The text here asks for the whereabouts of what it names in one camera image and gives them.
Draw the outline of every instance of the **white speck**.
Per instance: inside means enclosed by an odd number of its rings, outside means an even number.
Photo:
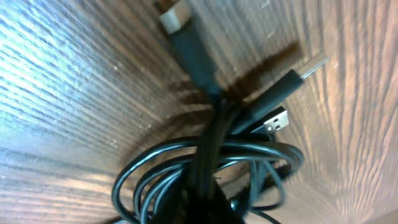
[[[269,0],[267,0],[267,2],[265,4],[263,4],[260,9],[264,9],[268,4],[269,4]]]
[[[267,39],[272,37],[275,34],[275,31],[272,31],[270,34],[268,34]]]

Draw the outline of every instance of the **wooden surface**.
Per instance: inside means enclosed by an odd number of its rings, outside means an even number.
[[[306,160],[285,184],[287,203],[270,215],[282,223],[364,223],[398,209],[398,1],[190,2],[218,79],[236,95],[277,80],[282,70],[267,63],[259,80],[233,85],[294,43],[304,58],[293,68],[321,51],[330,56],[283,103],[290,126],[278,138]],[[188,78],[158,12],[149,0],[0,7],[0,223],[114,217],[111,186],[128,160],[199,132],[209,117],[184,114],[207,107],[182,105],[201,95],[175,86]],[[126,203],[144,169],[126,184]]]

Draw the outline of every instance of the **cable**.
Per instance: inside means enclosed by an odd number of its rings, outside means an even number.
[[[177,185],[185,174],[189,176],[188,183],[193,183],[193,185],[189,185],[190,188],[199,197],[212,198],[216,185],[214,181],[211,181],[214,172],[239,162],[249,162],[251,164],[250,183],[240,193],[229,199],[231,207],[233,207],[235,214],[239,214],[242,219],[247,212],[253,212],[271,223],[277,223],[268,215],[261,215],[261,211],[275,209],[282,205],[285,198],[282,179],[285,179],[301,166],[303,154],[289,144],[268,142],[269,138],[266,135],[253,133],[228,135],[231,132],[231,124],[236,120],[239,113],[236,112],[236,107],[228,103],[221,104],[218,111],[219,113],[216,113],[202,136],[176,138],[162,142],[138,155],[120,172],[112,189],[112,201],[123,219],[134,224],[148,223],[159,212],[167,192],[175,187],[174,185]],[[134,213],[124,207],[120,201],[122,184],[138,167],[162,153],[193,146],[198,146],[196,153],[169,159],[148,170],[140,178],[134,190]],[[271,163],[279,160],[285,160],[288,164],[275,170]],[[211,172],[210,177],[206,176],[206,172]],[[160,178],[142,199],[145,186],[158,177]],[[252,205],[258,197],[272,186],[279,189],[280,201],[275,205],[253,207]],[[153,199],[152,214],[148,212],[148,208]]]

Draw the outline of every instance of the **brown wood surface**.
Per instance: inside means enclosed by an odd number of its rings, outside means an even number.
[[[270,215],[364,223],[398,209],[398,1],[190,3],[218,80],[237,95],[277,80],[282,70],[268,63],[259,80],[233,85],[294,43],[303,59],[293,68],[319,52],[330,57],[283,103],[290,126],[278,138],[306,160]],[[0,10],[0,223],[114,217],[121,168],[155,143],[199,132],[209,117],[184,114],[207,107],[182,105],[201,94],[175,86],[188,78],[159,13],[150,0],[4,0]],[[144,169],[122,192],[128,205]]]

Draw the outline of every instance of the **wood grain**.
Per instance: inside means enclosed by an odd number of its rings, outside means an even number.
[[[217,79],[235,95],[252,87],[236,80],[293,43],[304,55],[293,68],[330,57],[283,103],[290,125],[278,138],[306,160],[270,215],[364,223],[398,209],[397,1],[189,2]],[[210,115],[182,105],[203,101],[189,85],[170,88],[188,78],[153,2],[1,1],[0,11],[0,223],[113,218],[121,168],[153,144],[200,132]],[[262,90],[281,75],[264,71]],[[127,206],[148,167],[126,184]]]

